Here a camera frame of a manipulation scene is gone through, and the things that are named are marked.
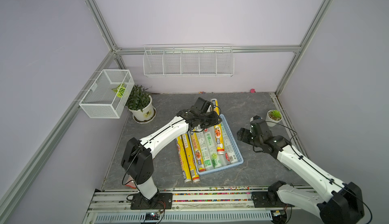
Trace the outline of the white green plastic wrap roll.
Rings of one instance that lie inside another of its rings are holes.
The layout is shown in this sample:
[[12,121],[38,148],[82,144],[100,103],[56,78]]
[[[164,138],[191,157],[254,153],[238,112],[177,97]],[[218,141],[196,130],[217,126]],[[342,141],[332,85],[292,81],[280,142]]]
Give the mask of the white green plastic wrap roll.
[[208,145],[208,150],[210,153],[210,158],[212,161],[212,165],[214,169],[222,167],[222,163],[218,157],[217,150],[216,150],[216,143],[214,140],[213,135],[211,134],[209,129],[204,130],[204,136]]
[[206,169],[206,171],[212,170],[212,169],[214,169],[214,167],[212,164],[211,155],[210,155],[210,152],[209,152],[209,149],[207,146],[207,141],[205,139],[204,133],[200,132],[200,133],[196,133],[196,135],[197,135],[197,138],[199,141],[202,157],[204,160],[205,169]]

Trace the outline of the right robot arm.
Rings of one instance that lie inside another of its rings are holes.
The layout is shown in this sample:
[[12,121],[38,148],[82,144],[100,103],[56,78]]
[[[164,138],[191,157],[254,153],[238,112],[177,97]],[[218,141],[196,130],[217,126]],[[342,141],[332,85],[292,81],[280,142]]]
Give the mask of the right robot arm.
[[361,188],[346,184],[314,164],[283,136],[274,136],[264,119],[254,116],[250,129],[241,128],[237,139],[267,153],[305,180],[316,193],[277,181],[267,189],[268,202],[278,201],[305,210],[325,224],[356,224],[365,216]]

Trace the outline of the yellow plastic wrap roll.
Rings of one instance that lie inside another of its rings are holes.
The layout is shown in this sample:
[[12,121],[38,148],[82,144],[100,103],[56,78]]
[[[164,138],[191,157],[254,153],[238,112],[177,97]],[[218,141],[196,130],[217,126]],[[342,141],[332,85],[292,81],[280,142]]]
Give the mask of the yellow plastic wrap roll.
[[200,177],[199,177],[197,170],[196,170],[196,165],[194,162],[194,157],[193,157],[193,152],[192,152],[192,148],[190,145],[189,136],[187,133],[185,133],[181,137],[183,140],[183,145],[184,145],[184,149],[185,149],[185,153],[186,153],[186,159],[188,162],[188,167],[189,167],[192,182],[194,184],[199,183]]
[[183,141],[182,141],[181,136],[176,138],[176,146],[177,146],[177,151],[178,151],[178,155],[179,155],[181,171],[182,171],[182,175],[184,178],[184,183],[192,182],[192,178],[191,178],[189,166],[187,163],[186,153],[185,153],[185,149],[184,149],[184,145],[183,145]]
[[[213,105],[213,111],[216,112],[217,116],[220,117],[221,110],[218,106],[217,99],[212,99],[211,103]],[[221,123],[214,126],[214,135],[216,140],[216,151],[218,155],[223,155],[225,153],[224,141],[222,136]]]
[[193,154],[194,154],[194,160],[195,160],[196,166],[197,166],[199,172],[204,172],[206,169],[205,169],[205,164],[204,164],[204,160],[202,157],[198,137],[197,137],[196,133],[194,133],[194,132],[189,132],[189,134],[190,134],[190,139],[191,139],[191,144],[192,144],[192,148],[193,148]]

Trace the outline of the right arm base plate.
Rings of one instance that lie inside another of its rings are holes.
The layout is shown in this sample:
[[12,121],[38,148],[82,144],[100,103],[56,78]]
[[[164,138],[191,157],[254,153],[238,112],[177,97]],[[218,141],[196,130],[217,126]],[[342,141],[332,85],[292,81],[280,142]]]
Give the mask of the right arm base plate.
[[255,208],[286,208],[291,206],[282,202],[273,192],[252,192],[251,199]]

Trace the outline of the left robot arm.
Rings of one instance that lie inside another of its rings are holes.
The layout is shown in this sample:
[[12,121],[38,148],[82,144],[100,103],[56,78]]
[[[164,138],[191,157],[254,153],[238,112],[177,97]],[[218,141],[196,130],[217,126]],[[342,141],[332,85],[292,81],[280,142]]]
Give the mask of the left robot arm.
[[176,116],[156,132],[142,139],[131,138],[125,147],[121,166],[129,175],[141,195],[152,200],[159,194],[152,178],[153,159],[177,137],[200,127],[205,130],[222,123],[220,115],[213,110],[210,101],[199,97],[190,109],[179,111]]

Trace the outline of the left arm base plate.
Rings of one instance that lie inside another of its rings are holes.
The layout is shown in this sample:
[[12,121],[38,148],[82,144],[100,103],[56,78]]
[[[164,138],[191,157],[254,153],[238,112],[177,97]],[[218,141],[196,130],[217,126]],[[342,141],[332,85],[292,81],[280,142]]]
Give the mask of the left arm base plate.
[[131,210],[171,209],[173,204],[172,193],[158,193],[152,199],[146,199],[141,193],[131,195]]

